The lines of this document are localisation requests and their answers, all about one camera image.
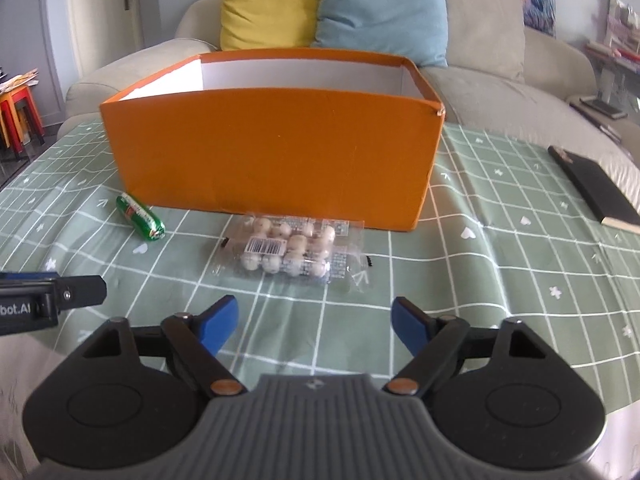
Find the green sausage stick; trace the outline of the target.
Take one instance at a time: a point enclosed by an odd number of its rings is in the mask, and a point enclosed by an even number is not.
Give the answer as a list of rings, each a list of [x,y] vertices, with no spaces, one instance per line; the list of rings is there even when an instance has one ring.
[[[165,235],[163,221],[147,206],[140,203],[134,196],[120,193],[115,198],[116,208],[130,223],[130,226],[145,240],[154,242]]]

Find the clear quail egg pack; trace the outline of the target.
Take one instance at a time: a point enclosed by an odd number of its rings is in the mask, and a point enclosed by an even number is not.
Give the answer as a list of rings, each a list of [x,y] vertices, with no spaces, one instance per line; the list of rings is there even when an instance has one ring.
[[[372,261],[363,245],[361,221],[250,212],[230,222],[216,249],[213,271],[225,278],[272,278],[364,292]]]

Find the green checked tablecloth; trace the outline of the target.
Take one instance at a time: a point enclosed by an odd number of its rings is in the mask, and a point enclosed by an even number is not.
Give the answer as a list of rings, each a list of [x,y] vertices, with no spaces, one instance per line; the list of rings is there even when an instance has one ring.
[[[1,395],[21,402],[105,320],[156,325],[225,294],[240,322],[220,360],[242,382],[262,374],[368,373],[409,359],[390,328],[404,296],[474,326],[521,318],[597,390],[609,410],[639,397],[639,240],[601,226],[543,148],[448,126],[420,221],[368,231],[367,269],[311,285],[217,272],[225,214],[164,209],[147,242],[115,206],[118,175],[99,122],[76,128],[1,193],[6,271],[98,274],[108,295],[52,330],[1,341]]]

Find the red orange stools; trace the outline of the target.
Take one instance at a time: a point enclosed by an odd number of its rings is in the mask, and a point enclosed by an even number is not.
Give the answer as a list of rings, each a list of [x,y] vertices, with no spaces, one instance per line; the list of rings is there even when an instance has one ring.
[[[29,84],[21,84],[1,95],[1,133],[16,160],[25,156],[29,133],[44,144],[44,130]]]

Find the black notebook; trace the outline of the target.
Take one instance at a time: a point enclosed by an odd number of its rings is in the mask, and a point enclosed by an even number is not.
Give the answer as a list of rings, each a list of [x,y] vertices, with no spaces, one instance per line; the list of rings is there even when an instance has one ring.
[[[553,145],[548,153],[602,226],[639,234],[638,211],[597,162]]]

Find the orange cardboard box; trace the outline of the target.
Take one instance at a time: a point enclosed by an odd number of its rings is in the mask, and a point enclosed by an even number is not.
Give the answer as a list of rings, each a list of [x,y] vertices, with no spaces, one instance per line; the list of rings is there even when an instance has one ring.
[[[446,118],[408,58],[322,48],[195,55],[100,112],[143,203],[390,231],[418,223]]]

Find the black remote on sofa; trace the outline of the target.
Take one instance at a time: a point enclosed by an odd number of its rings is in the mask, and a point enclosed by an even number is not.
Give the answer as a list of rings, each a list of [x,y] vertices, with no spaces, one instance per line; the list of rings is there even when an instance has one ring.
[[[588,122],[590,122],[591,125],[593,125],[596,128],[598,128],[602,133],[604,133],[614,143],[616,143],[618,145],[622,144],[622,138],[620,137],[620,135],[613,128],[611,128],[609,125],[605,124],[604,122],[600,122],[600,120],[598,118],[595,118],[594,116],[590,115],[589,113],[587,113],[585,110],[583,110],[582,108],[578,107],[574,103],[570,103],[570,107],[573,110],[576,110],[576,112],[578,114],[581,114],[582,117],[585,118],[585,120],[588,120]]]

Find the white tablet on sofa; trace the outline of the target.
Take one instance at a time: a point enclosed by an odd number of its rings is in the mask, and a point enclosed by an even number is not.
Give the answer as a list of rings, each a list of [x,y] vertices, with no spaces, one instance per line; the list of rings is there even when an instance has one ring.
[[[612,120],[620,120],[628,117],[628,114],[623,110],[611,105],[608,102],[605,102],[596,96],[587,96],[586,98],[580,98],[579,102],[585,107],[590,108],[590,110],[595,110],[596,112],[610,118]]]

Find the white door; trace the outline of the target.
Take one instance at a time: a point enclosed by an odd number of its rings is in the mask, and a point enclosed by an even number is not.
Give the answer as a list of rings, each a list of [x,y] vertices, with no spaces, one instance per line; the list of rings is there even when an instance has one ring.
[[[81,77],[143,47],[139,0],[66,1]]]

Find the beige cushion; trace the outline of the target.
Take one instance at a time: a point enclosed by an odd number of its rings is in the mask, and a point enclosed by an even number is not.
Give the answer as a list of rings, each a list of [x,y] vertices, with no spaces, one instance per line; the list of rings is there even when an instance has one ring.
[[[521,0],[446,0],[446,6],[450,66],[524,80]]]

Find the yellow cushion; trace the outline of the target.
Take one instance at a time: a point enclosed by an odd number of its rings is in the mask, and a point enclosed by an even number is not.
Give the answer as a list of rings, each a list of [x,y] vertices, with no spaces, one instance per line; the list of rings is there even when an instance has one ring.
[[[224,51],[306,48],[314,42],[319,0],[221,0]]]

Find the light blue cushion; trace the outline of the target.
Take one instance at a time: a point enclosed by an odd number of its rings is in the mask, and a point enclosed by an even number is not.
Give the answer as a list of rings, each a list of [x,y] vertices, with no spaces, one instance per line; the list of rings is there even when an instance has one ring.
[[[446,0],[319,0],[314,45],[446,66]]]

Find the white desk shelf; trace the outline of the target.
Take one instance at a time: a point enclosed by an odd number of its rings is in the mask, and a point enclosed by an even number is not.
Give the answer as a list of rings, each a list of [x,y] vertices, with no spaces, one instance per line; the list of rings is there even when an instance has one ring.
[[[602,100],[639,116],[639,13],[622,0],[608,0],[604,36],[585,51],[596,64]]]

